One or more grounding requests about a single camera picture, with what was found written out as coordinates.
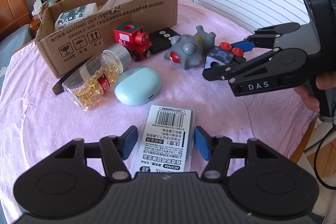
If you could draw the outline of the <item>person's right hand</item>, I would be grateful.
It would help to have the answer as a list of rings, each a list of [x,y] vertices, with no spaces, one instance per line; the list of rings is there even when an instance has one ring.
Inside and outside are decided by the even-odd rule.
[[[335,72],[327,72],[317,76],[315,84],[320,90],[335,88]],[[314,96],[311,96],[306,87],[299,86],[294,88],[294,91],[300,96],[301,100],[309,110],[319,112],[319,100]]]

